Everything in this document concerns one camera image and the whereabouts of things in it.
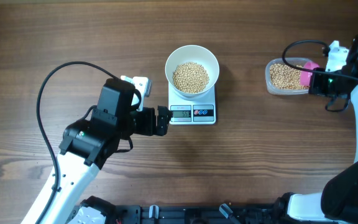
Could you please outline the pink plastic measuring scoop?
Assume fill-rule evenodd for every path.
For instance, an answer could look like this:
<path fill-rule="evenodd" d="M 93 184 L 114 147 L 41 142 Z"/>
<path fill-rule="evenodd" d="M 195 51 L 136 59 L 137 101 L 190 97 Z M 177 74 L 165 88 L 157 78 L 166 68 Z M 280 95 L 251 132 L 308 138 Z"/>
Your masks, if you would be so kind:
<path fill-rule="evenodd" d="M 318 68 L 319 65 L 317 63 L 314 63 L 313 61 L 306 62 L 303 68 L 308 70 L 314 70 L 315 68 Z M 309 86 L 311 81 L 312 72 L 300 72 L 300 85 L 302 86 Z"/>

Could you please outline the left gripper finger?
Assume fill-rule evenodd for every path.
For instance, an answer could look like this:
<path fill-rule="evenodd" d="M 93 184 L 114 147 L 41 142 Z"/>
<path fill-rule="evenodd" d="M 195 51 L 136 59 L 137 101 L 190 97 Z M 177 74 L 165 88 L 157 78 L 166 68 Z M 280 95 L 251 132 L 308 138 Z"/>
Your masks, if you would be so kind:
<path fill-rule="evenodd" d="M 158 120 L 170 122 L 173 113 L 166 106 L 158 106 Z"/>
<path fill-rule="evenodd" d="M 169 121 L 167 121 L 165 119 L 158 119 L 155 134 L 158 136 L 166 135 L 167 131 L 168 131 L 168 125 L 169 125 Z"/>

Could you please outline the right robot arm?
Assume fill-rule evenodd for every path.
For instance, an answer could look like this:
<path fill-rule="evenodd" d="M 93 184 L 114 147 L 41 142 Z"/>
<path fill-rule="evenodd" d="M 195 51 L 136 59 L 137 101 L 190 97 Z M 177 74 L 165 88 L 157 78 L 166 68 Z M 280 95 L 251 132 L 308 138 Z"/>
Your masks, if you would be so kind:
<path fill-rule="evenodd" d="M 320 42 L 328 61 L 326 68 L 312 63 L 301 67 L 291 64 L 287 52 L 298 42 L 288 45 L 282 63 L 300 71 L 298 82 L 308 93 L 329 97 L 325 106 L 330 110 L 339 98 L 344 106 L 353 105 L 356 119 L 356 154 L 353 165 L 333 177 L 323 191 L 314 194 L 285 193 L 274 203 L 271 219 L 275 223 L 358 223 L 358 35 L 349 49 L 338 41 L 331 45 Z"/>

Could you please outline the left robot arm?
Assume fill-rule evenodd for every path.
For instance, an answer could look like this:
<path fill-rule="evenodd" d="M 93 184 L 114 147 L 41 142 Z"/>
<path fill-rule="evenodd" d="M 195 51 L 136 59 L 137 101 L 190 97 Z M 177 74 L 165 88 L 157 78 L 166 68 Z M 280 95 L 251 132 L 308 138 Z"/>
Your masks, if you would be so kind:
<path fill-rule="evenodd" d="M 146 77 L 106 80 L 98 104 L 86 112 L 90 119 L 82 117 L 64 130 L 58 170 L 50 173 L 24 223 L 65 223 L 107 158 L 121 152 L 120 141 L 130 141 L 132 134 L 166 135 L 172 112 L 143 106 L 151 85 Z"/>

